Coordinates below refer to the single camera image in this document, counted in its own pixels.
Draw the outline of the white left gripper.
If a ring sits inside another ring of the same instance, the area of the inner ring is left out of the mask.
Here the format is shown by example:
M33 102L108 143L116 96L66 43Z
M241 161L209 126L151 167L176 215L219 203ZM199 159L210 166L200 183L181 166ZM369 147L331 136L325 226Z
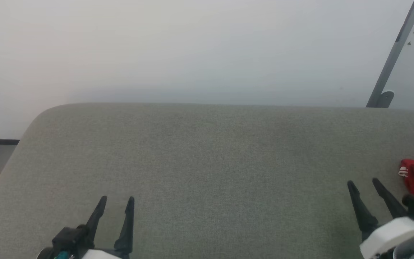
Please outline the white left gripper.
M114 249L94 249L94 239L107 203L102 196L86 223L86 246L52 246L39 252L38 259L129 259L133 251L135 199L131 196L125 208L125 219Z

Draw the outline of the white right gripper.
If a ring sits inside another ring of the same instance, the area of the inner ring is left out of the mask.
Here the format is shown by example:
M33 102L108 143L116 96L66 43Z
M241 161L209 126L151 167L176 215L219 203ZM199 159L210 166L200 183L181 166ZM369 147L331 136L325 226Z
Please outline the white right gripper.
M363 258L414 259L414 220L406 217L408 211L377 178L372 183L394 219L378 228L378 220L366 208L355 184L347 182L359 230L370 235L359 246Z

